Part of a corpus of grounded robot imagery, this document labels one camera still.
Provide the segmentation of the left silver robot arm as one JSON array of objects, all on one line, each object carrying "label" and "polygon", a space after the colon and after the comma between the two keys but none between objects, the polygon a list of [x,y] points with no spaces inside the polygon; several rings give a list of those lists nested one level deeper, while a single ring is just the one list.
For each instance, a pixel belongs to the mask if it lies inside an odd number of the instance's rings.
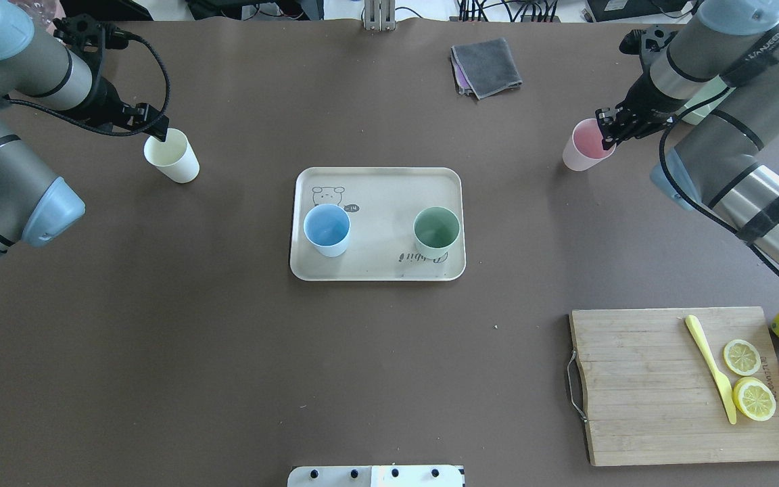
[{"label": "left silver robot arm", "polygon": [[87,14],[41,28],[24,9],[0,1],[0,258],[19,241],[46,246],[85,213],[85,203],[2,118],[22,106],[96,135],[145,133],[165,141],[170,93],[160,108],[130,104],[103,75],[106,52],[138,34]]}]

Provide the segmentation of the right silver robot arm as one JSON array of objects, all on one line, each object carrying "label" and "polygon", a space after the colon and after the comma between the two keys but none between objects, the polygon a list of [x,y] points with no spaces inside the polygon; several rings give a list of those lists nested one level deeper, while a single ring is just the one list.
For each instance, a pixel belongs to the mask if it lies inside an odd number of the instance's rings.
[{"label": "right silver robot arm", "polygon": [[671,150],[651,179],[681,206],[727,228],[779,275],[779,174],[757,159],[779,136],[779,1],[705,1],[645,57],[614,108],[596,111],[605,149],[666,133],[708,81],[729,95]]}]

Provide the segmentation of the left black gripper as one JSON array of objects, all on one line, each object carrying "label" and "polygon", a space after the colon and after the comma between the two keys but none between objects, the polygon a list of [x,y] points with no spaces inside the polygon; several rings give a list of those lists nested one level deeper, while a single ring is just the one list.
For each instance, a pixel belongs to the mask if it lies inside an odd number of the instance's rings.
[{"label": "left black gripper", "polygon": [[94,129],[111,132],[124,129],[138,133],[149,133],[159,142],[165,142],[169,119],[160,109],[149,103],[129,105],[122,101],[112,83],[105,78],[99,82],[96,92],[80,109],[78,119]]}]

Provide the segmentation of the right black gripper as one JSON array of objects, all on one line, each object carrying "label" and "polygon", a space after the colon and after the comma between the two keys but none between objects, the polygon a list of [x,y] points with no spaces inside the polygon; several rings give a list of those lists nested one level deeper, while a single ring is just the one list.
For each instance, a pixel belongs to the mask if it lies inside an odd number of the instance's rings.
[{"label": "right black gripper", "polygon": [[614,108],[596,109],[603,151],[631,138],[658,133],[673,113],[674,98],[658,89],[650,75],[640,75],[622,102]]}]

